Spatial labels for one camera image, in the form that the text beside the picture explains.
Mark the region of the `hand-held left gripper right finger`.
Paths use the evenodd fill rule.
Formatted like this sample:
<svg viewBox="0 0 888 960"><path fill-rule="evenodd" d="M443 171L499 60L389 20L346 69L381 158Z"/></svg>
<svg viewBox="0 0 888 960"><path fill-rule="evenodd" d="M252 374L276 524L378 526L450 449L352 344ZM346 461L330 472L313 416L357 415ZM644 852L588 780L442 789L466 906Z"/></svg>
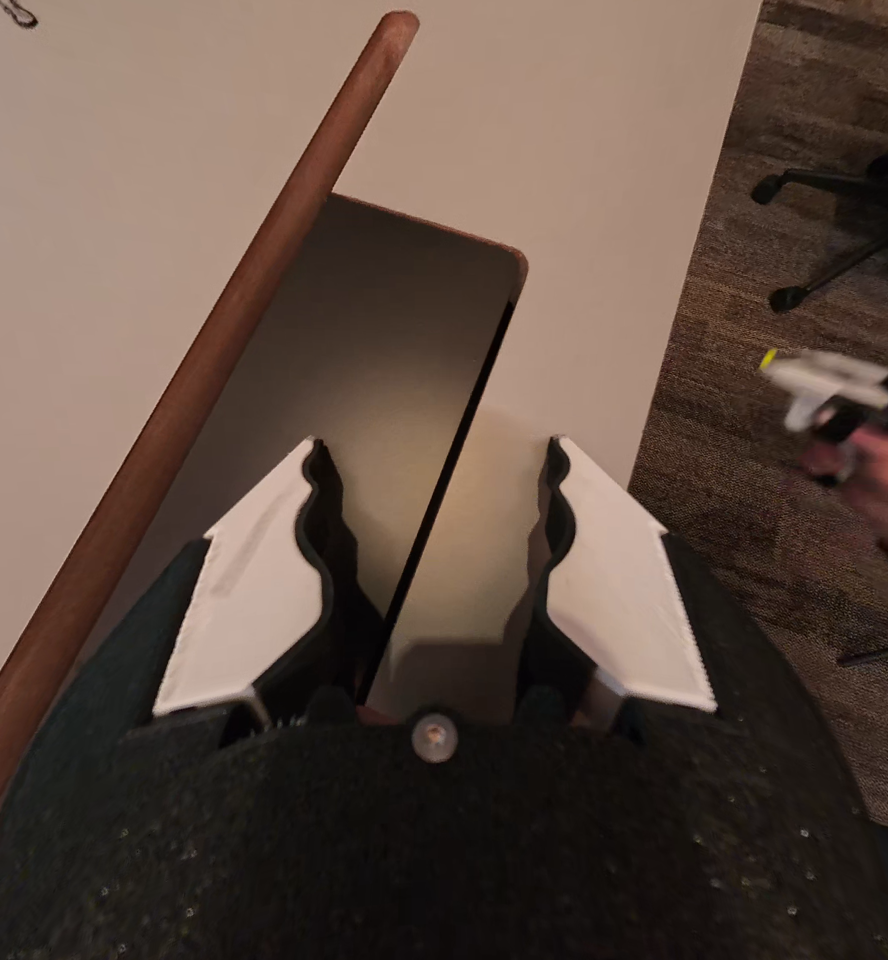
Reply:
<svg viewBox="0 0 888 960"><path fill-rule="evenodd" d="M666 527L568 437L550 440L537 617L622 699L714 714L717 701L665 546Z"/></svg>

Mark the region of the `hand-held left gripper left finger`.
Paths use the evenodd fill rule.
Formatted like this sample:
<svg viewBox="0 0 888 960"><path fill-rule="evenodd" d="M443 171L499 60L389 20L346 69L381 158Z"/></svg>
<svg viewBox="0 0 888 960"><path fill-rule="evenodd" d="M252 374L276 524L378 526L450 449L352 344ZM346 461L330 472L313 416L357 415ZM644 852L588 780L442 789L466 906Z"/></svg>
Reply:
<svg viewBox="0 0 888 960"><path fill-rule="evenodd" d="M268 671L320 620L323 578L297 539L313 493L305 438L205 534L208 550L153 716L243 704L271 716Z"/></svg>

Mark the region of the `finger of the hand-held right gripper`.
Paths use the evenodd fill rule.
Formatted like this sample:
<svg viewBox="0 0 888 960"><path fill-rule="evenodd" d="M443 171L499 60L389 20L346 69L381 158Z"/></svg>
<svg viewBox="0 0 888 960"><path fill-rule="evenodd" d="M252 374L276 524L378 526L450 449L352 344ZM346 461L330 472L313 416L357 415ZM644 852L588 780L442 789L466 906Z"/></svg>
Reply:
<svg viewBox="0 0 888 960"><path fill-rule="evenodd" d="M818 408L843 398L873 409L888 406L888 367L841 353L806 349L779 352L764 379L782 390L791 405Z"/></svg>

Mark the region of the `black office chair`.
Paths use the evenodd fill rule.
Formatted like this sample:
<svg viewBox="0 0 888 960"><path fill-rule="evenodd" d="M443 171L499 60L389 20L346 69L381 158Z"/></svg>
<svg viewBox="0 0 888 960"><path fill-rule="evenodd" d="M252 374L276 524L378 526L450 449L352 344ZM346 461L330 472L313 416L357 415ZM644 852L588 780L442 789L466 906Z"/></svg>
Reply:
<svg viewBox="0 0 888 960"><path fill-rule="evenodd" d="M763 177L750 192L759 206L769 205L786 186L807 186L811 189L888 212L888 152L873 159L861 175L837 174L790 168L780 174ZM777 314L798 308L808 297L836 281L850 270L875 255L888 250L888 230L814 275L804 284L787 286L772 292L768 303Z"/></svg>

